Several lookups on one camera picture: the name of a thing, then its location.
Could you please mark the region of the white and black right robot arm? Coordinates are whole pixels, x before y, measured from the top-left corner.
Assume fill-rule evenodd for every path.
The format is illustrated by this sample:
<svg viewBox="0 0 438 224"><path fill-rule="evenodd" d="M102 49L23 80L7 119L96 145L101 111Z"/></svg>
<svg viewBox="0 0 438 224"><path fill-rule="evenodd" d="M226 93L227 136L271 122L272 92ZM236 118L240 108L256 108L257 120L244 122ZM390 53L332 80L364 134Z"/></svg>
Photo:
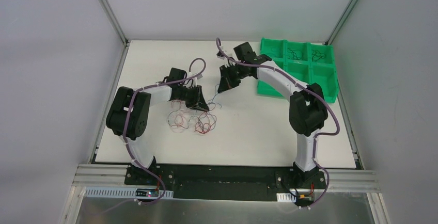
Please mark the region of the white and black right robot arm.
<svg viewBox="0 0 438 224"><path fill-rule="evenodd" d="M316 142L328 118L322 88L317 83L309 85L296 79L268 55L257 55L248 42L234 48L236 59L224 51L220 39L216 40L216 46L217 56L226 61L220 67L218 93L239 86L246 77L253 77L267 83L288 100L289 123L297 134L293 181L298 187L307 187L319 171L315 160Z"/></svg>

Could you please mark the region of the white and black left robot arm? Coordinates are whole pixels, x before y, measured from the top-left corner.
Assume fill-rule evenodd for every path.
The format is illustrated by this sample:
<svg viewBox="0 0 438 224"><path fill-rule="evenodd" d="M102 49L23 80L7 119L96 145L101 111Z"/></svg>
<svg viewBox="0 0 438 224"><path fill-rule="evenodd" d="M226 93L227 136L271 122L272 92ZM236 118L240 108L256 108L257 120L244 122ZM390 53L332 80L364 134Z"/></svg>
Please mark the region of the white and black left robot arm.
<svg viewBox="0 0 438 224"><path fill-rule="evenodd" d="M209 112L202 86L196 83L201 77L201 71L189 74L182 69L171 68L168 76L152 85L137 90L125 86L118 88L106 116L106 127L123 141L131 164L140 168L137 177L145 185L153 184L158 177L157 170L150 166L154 156L143 163L134 152L134 143L146 130L150 107L178 100L188 109Z"/></svg>

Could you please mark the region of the black robot base mount plate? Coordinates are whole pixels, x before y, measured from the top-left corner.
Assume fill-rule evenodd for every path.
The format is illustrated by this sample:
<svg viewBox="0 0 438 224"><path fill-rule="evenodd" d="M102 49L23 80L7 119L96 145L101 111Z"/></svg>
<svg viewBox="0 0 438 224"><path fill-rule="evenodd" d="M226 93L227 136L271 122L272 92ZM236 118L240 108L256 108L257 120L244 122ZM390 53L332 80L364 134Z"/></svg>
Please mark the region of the black robot base mount plate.
<svg viewBox="0 0 438 224"><path fill-rule="evenodd" d="M226 201L278 201L281 195L312 199L327 187L327 175L315 168L309 173L291 167L213 166L152 163L148 171L128 165L126 185L165 189L175 199Z"/></svg>

